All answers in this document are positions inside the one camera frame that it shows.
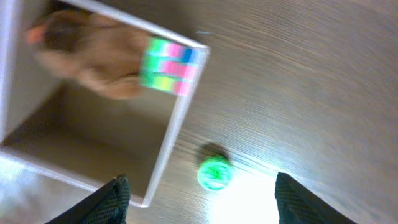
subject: green bottle cap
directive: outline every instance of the green bottle cap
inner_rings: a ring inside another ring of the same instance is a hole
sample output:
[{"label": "green bottle cap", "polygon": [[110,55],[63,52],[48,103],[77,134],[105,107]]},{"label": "green bottle cap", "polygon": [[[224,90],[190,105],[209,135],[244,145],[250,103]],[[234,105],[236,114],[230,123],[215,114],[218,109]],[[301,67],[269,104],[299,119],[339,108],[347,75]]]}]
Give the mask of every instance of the green bottle cap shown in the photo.
[{"label": "green bottle cap", "polygon": [[207,190],[224,189],[232,179],[232,165],[223,156],[215,156],[203,162],[198,171],[199,184]]}]

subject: toy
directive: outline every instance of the toy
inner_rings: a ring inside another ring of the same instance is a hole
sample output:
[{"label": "toy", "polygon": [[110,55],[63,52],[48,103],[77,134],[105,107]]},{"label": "toy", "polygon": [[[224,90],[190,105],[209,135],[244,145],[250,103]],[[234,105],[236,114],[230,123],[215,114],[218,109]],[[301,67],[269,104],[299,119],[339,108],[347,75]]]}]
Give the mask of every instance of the toy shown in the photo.
[{"label": "toy", "polygon": [[141,66],[141,85],[187,96],[197,74],[195,49],[152,37]]},{"label": "toy", "polygon": [[207,190],[222,190],[231,181],[232,171],[232,165],[225,157],[211,157],[203,162],[198,170],[199,184]]}]

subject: plush toy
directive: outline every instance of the plush toy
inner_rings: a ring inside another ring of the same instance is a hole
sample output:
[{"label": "plush toy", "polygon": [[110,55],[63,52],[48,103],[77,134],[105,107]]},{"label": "plush toy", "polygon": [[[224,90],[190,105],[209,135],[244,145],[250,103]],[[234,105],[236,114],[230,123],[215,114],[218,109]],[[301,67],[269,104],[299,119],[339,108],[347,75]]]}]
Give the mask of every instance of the plush toy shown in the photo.
[{"label": "plush toy", "polygon": [[26,33],[52,74],[111,99],[140,93],[139,69],[149,33],[99,14],[58,11]]}]

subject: wooden table surface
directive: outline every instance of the wooden table surface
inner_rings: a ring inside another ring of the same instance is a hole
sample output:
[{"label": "wooden table surface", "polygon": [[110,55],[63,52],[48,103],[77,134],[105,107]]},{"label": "wooden table surface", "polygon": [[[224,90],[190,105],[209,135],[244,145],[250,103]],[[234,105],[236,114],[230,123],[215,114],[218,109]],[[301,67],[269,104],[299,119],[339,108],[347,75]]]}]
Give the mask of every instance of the wooden table surface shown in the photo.
[{"label": "wooden table surface", "polygon": [[[398,1],[171,2],[212,52],[152,206],[131,207],[130,223],[211,223],[216,195],[196,171],[217,145],[247,177],[232,202],[250,197],[257,220],[268,223],[261,181],[284,171],[358,223],[398,223]],[[88,195],[18,174],[34,194],[4,223],[45,222]]]}]

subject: box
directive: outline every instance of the box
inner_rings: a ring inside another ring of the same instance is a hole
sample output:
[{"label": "box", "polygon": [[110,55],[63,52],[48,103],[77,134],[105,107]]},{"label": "box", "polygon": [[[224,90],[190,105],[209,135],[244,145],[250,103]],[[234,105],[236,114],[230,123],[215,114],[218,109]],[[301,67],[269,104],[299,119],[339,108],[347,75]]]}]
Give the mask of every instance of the box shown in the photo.
[{"label": "box", "polygon": [[113,8],[105,0],[63,0],[194,48],[198,75],[187,96],[146,89],[138,98],[109,100],[48,74],[33,58],[24,32],[51,0],[1,3],[0,155],[43,175],[95,191],[119,174],[130,204],[148,207],[205,66],[209,48]]}]

